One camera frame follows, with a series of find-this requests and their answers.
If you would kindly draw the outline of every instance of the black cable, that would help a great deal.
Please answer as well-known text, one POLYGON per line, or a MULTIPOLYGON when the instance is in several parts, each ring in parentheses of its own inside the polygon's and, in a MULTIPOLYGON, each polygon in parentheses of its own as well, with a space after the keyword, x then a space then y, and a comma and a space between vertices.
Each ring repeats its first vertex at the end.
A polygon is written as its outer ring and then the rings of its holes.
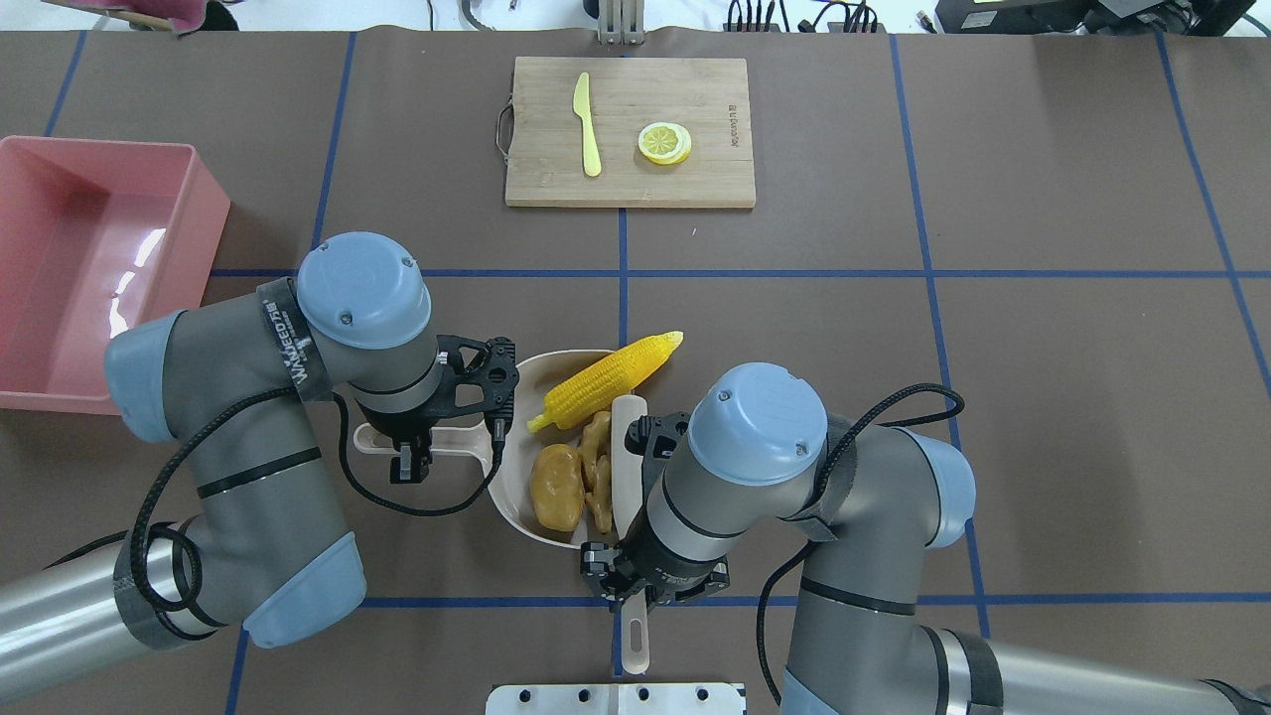
POLYGON ((777 701, 777 705, 782 704, 782 692, 777 690, 777 682, 773 681, 773 672, 768 668, 768 648, 764 645, 764 617, 768 615, 768 599, 773 596, 777 582, 785 578, 785 574, 791 573, 794 566, 802 564, 812 554, 813 549, 816 549, 816 544, 811 541, 805 544, 803 549, 798 550, 798 554, 778 566, 771 577, 768 577, 768 580, 764 582, 764 589, 759 592, 759 608, 755 610, 755 650, 759 652, 759 669, 764 672, 764 682, 768 683, 768 692, 773 693, 773 700, 777 701))
POLYGON ((498 467, 503 464, 505 441, 496 438, 491 443, 493 456, 489 464, 489 474, 486 475, 480 486, 478 486, 477 491, 472 493, 468 499, 444 509, 414 509, 404 504, 398 504, 397 502, 390 502, 362 486, 362 484, 357 481, 357 478, 353 476, 353 470, 348 466, 348 404, 346 404, 344 399, 337 394, 332 394, 332 399, 336 401, 336 408, 339 409, 339 469, 344 472, 344 480, 347 480, 348 486, 353 488, 353 491, 362 495, 364 499, 374 504, 379 504, 385 509, 391 509, 411 517, 446 517, 449 514, 463 512, 464 509, 472 507, 482 494, 486 494, 486 489, 489 488, 489 483, 494 481, 494 475, 498 474, 498 467))
MULTIPOLYGON (((835 466, 838 466, 839 460, 843 457, 843 455, 852 448, 853 443, 855 443, 857 436, 864 432, 864 429, 869 427, 871 423, 877 420, 880 415, 890 410, 897 403, 901 403, 902 400, 913 398, 915 395, 921 395, 924 392, 943 395, 953 404, 953 406, 943 413, 923 415, 919 418, 909 418, 905 420, 895 420, 891 423, 882 423, 882 427, 911 428, 914 425, 928 425, 932 423, 939 423, 943 420, 956 418, 958 414, 962 413, 962 410, 966 409, 966 401, 962 400, 962 396, 942 385, 918 384, 891 394, 886 400, 871 408, 868 413, 866 413, 859 420, 857 420, 850 428, 848 428, 848 432, 843 433, 843 437, 839 438, 839 442, 834 444, 833 450, 830 450, 830 453, 825 458, 825 462, 821 465, 821 469, 817 470, 816 472, 816 479, 813 483, 813 491, 812 491, 812 494, 815 495, 813 499, 817 499, 819 495, 822 493, 822 490, 825 489, 825 483, 830 478, 830 472, 833 472, 835 466)), ((782 704, 782 693, 779 690, 777 690, 777 683, 773 681, 771 671, 768 668, 768 649, 764 645, 764 616, 768 613, 768 599, 771 597, 773 588, 777 587, 777 582, 782 580, 782 578, 785 577, 785 574, 788 574, 792 569, 802 564, 807 559, 807 556, 812 552, 813 549, 816 549, 816 544, 813 542, 807 542, 806 545, 803 545, 803 549, 801 549, 798 554, 792 556, 789 561, 778 566, 777 570, 773 571, 773 575, 768 577, 768 580, 764 583, 763 591, 759 592, 759 608, 755 612, 755 652, 759 657, 759 669, 763 671, 764 673, 764 682, 768 685, 768 691, 773 693, 773 700, 777 701, 777 705, 782 704)))
POLYGON ((182 597, 177 601, 168 601, 167 598, 159 596, 159 592, 156 592, 150 584, 150 574, 146 569, 146 558, 149 555, 150 544, 156 536, 156 532, 150 528, 150 517, 154 514, 155 505, 159 504, 159 498, 163 497, 163 490, 168 486, 168 481, 172 480, 174 474, 177 474, 177 467, 180 467, 180 464, 189 457, 194 448, 202 444, 205 439, 207 439, 212 433, 220 429, 221 425, 230 422, 230 419, 239 413, 262 403, 295 394, 295 389, 285 387, 262 392, 261 395, 254 395, 235 403, 224 413, 217 415, 211 423, 207 423, 207 425, 194 433, 193 437, 186 441, 186 443, 180 446, 180 450, 172 456, 172 460, 164 465, 163 470, 159 471, 159 476, 155 478, 154 484, 150 485, 150 491, 146 493, 146 498, 141 503, 141 511, 137 512, 137 519, 132 525, 132 531, 128 535, 128 570, 132 574, 132 582, 137 587, 137 591, 141 592, 141 597, 146 599, 146 603, 153 606, 156 611, 165 611, 169 613, 184 611, 194 603, 194 599, 198 598, 198 593, 203 588, 203 564, 198 556, 198 549, 194 546, 194 542, 189 541, 186 535, 179 532, 163 533, 161 536, 172 540, 173 544, 182 550, 186 558, 189 559, 188 593, 182 594, 182 597))
MULTIPOLYGON (((843 32, 855 32, 857 25, 862 23, 862 19, 864 17, 867 17, 866 10, 867 10, 866 3, 864 0, 860 0, 860 4, 857 5, 857 11, 852 13, 852 19, 843 25, 843 32)), ((864 32, 864 29, 866 29, 864 24, 860 24, 860 32, 864 32)))
POLYGON ((473 14, 473 0, 459 0, 459 9, 463 10, 464 19, 468 20, 468 24, 483 32, 494 30, 494 28, 482 23, 480 20, 477 19, 477 15, 473 14))
POLYGON ((1265 34, 1265 36, 1267 36, 1267 37, 1271 37, 1271 27, 1267 27, 1267 25, 1262 24, 1262 20, 1260 20, 1260 19, 1257 19, 1257 18, 1254 18, 1253 15, 1249 15, 1249 14, 1244 14, 1244 15, 1242 15, 1242 17, 1243 17, 1243 18, 1244 18, 1244 19, 1246 19, 1246 20, 1247 20, 1247 22, 1248 22, 1248 23, 1249 23, 1251 25, 1253 25, 1253 27, 1258 28, 1260 30, 1262 30, 1262 34, 1265 34))
POLYGON ((827 0, 825 8, 821 8, 821 11, 816 14, 816 19, 812 20, 812 32, 816 32, 816 27, 821 24, 821 18, 824 18, 825 14, 830 11, 830 8, 843 8, 843 24, 846 25, 852 20, 852 9, 855 8, 855 5, 850 3, 838 3, 836 0, 827 0))
POLYGON ((75 551, 67 554, 66 556, 62 556, 57 561, 53 561, 48 566, 44 566, 44 569, 52 569, 53 566, 61 566, 62 564, 65 564, 67 561, 74 561, 74 560, 79 559, 80 556, 86 556, 86 555, 97 551, 98 549, 102 549, 105 545, 114 544, 117 541, 123 541, 123 537, 126 537, 126 536, 128 536, 128 532, 114 532, 111 536, 90 541, 90 542, 85 544, 84 546, 76 549, 75 551))

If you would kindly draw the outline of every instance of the black device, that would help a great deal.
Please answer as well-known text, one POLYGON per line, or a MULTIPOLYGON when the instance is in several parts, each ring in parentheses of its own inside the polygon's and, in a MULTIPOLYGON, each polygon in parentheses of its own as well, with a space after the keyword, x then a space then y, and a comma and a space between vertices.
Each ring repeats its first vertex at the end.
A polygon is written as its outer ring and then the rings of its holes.
POLYGON ((1040 34, 1071 32, 1094 0, 939 0, 935 17, 947 33, 1040 34))

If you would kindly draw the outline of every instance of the metal bracket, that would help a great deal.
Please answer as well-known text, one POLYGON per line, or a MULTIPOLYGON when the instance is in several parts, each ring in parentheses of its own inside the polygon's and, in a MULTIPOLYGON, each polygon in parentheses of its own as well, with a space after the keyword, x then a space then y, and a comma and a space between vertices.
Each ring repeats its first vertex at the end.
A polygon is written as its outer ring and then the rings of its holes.
POLYGON ((745 693, 738 683, 500 686, 486 700, 486 715, 744 715, 745 693))
POLYGON ((644 0, 600 0, 601 44, 644 44, 644 0))

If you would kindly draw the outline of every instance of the blue joint cap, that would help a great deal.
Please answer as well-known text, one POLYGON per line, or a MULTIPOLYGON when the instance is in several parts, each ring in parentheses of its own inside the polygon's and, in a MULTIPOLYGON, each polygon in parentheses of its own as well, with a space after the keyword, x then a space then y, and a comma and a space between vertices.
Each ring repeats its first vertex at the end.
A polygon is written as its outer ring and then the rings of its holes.
POLYGON ((391 237, 369 231, 342 232, 310 250, 296 300, 319 331, 364 349, 404 344, 432 317, 418 263, 391 237))
POLYGON ((975 516, 975 472, 952 444, 906 429, 900 432, 918 443, 932 467, 935 489, 941 495, 941 523, 927 549, 944 549, 962 538, 966 521, 975 516))
POLYGON ((306 639, 353 612, 366 598, 366 577, 353 532, 327 547, 243 621, 259 648, 306 639))
POLYGON ((123 424, 144 442, 177 439, 163 409, 163 363, 168 338, 184 310, 125 330, 105 347, 105 387, 123 424))
POLYGON ((775 485, 816 464, 827 427, 812 386, 779 366, 746 363, 724 373, 693 410, 689 448, 722 480, 775 485))

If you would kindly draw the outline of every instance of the toy corn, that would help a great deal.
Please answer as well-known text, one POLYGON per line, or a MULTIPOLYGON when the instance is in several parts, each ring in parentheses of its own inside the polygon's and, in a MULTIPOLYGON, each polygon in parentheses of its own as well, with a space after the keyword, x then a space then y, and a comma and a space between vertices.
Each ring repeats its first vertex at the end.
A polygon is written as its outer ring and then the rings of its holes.
POLYGON ((608 410, 616 398, 636 390, 636 386, 661 368, 683 340, 683 331, 671 330, 642 337, 605 354, 594 366, 547 394, 543 399, 543 414, 530 420, 530 433, 536 433, 548 424, 568 431, 596 413, 608 410))

